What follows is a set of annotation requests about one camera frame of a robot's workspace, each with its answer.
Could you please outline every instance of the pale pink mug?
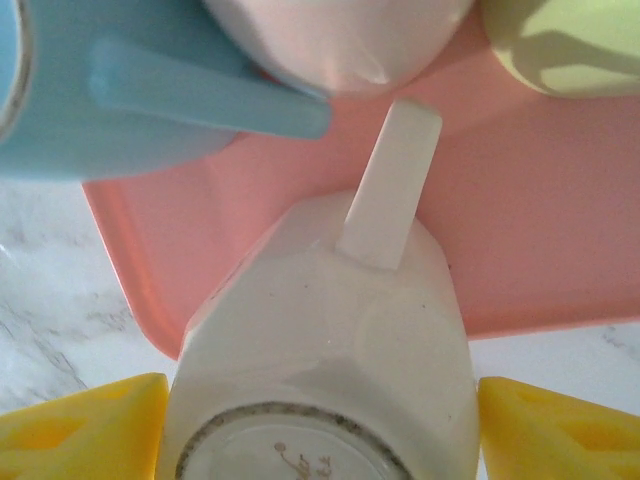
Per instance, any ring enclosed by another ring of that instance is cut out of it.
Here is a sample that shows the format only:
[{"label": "pale pink mug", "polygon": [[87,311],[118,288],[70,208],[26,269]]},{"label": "pale pink mug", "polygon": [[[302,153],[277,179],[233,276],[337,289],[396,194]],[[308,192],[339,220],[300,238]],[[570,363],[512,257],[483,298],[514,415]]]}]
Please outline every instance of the pale pink mug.
[{"label": "pale pink mug", "polygon": [[204,0],[229,36],[280,80],[375,95],[415,77],[473,0]]}]

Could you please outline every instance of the marble countertop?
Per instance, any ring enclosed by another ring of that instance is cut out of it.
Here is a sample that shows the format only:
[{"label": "marble countertop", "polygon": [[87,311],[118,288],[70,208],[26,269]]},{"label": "marble countertop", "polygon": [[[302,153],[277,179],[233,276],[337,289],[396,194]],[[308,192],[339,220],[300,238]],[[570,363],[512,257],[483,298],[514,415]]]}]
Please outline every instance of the marble countertop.
[{"label": "marble countertop", "polygon": [[[471,352],[478,377],[640,415],[638,322],[474,341]],[[80,185],[0,180],[0,414],[175,370],[133,320]]]}]

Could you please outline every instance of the plastic tray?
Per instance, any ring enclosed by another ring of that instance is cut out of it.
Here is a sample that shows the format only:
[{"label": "plastic tray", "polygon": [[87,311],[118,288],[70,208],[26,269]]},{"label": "plastic tray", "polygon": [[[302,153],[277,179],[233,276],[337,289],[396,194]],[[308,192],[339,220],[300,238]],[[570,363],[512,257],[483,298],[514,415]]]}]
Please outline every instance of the plastic tray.
[{"label": "plastic tray", "polygon": [[[418,209],[467,332],[640,314],[640,98],[563,100],[497,62],[478,10],[400,96],[444,130]],[[320,141],[248,135],[161,173],[85,185],[134,315],[171,357],[196,308],[295,201],[355,188],[392,95],[339,101]]]}]

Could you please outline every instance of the mug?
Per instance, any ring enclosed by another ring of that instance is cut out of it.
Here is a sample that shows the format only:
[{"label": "mug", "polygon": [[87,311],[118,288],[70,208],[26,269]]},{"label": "mug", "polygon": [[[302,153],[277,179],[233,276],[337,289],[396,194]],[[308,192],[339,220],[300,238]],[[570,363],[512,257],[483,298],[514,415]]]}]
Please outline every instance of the mug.
[{"label": "mug", "polygon": [[238,131],[317,138],[329,105],[260,76],[198,0],[0,0],[0,174],[145,172]]},{"label": "mug", "polygon": [[640,95],[638,0],[483,0],[487,36],[525,85],[569,98]]},{"label": "mug", "polygon": [[327,95],[375,95],[445,46],[472,0],[205,0],[273,76]]},{"label": "mug", "polygon": [[441,127],[394,103],[355,196],[295,204],[195,313],[156,479],[476,478],[467,337],[415,219]]}]

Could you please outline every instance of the mug handle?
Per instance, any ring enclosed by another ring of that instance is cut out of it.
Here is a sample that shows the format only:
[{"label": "mug handle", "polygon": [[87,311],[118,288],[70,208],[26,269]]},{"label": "mug handle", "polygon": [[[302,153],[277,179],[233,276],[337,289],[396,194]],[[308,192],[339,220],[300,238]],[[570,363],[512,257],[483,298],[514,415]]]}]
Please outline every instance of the mug handle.
[{"label": "mug handle", "polygon": [[93,48],[89,89],[103,108],[214,129],[320,138],[331,107],[264,80],[231,76],[118,38]]},{"label": "mug handle", "polygon": [[409,100],[391,105],[336,249],[371,267],[396,270],[416,216],[442,118]]}]

